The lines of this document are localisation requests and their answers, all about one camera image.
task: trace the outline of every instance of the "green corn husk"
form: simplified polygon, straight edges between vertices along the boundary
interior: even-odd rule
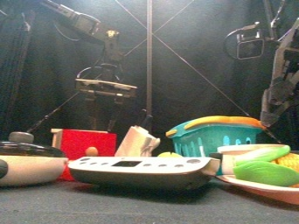
[[[292,186],[299,183],[299,172],[279,164],[263,161],[247,162],[234,168],[236,179],[272,186]]]
[[[235,166],[243,165],[247,162],[252,161],[264,161],[271,162],[272,160],[287,155],[291,151],[288,145],[282,147],[266,147],[258,150],[252,150],[239,156],[235,156]]]

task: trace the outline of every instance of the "table surface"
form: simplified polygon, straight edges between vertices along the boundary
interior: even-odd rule
[[[299,223],[299,206],[212,179],[190,192],[75,181],[0,188],[1,223]]]

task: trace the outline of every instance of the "black backdrop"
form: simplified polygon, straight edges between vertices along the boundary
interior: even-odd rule
[[[7,139],[11,131],[27,131],[69,99],[76,93],[77,73],[93,66],[103,54],[103,44],[69,41],[59,34],[55,16],[37,2],[1,1],[3,11],[12,15],[1,17],[0,31],[1,139]],[[135,125],[139,111],[146,108],[147,1],[57,0],[55,3],[89,14],[120,32],[119,46],[125,55],[123,82],[138,86],[138,96],[125,101],[113,128],[120,143],[129,126]],[[271,1],[274,13],[279,4],[280,1]],[[278,29],[280,36],[295,22],[298,9],[298,1],[287,1]],[[228,33],[256,21],[268,35],[260,0],[154,1],[152,135],[162,138],[155,154],[172,149],[172,140],[164,137],[164,132],[191,119],[244,116],[244,111],[259,119],[275,47],[267,45],[258,59],[234,60],[223,52]],[[24,22],[29,31],[20,29]],[[79,38],[76,32],[56,25],[68,37]],[[113,99],[103,97],[100,107],[101,129],[105,130]],[[296,150],[294,116],[295,113],[282,116],[271,130]],[[52,128],[89,129],[84,94],[79,94],[36,129],[37,144],[52,144]],[[266,134],[259,138],[263,143],[274,142]]]

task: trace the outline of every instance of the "cable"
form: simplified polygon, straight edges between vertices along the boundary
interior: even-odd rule
[[[236,29],[235,31],[232,31],[227,37],[224,38],[224,41],[223,41],[223,52],[234,59],[236,60],[238,58],[230,53],[228,51],[228,40],[230,40],[230,37],[235,34],[238,34],[242,30],[240,29]]]

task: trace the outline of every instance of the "toy food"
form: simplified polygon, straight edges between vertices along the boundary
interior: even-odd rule
[[[246,181],[299,187],[299,155],[288,146],[254,150],[235,157],[234,174]]]

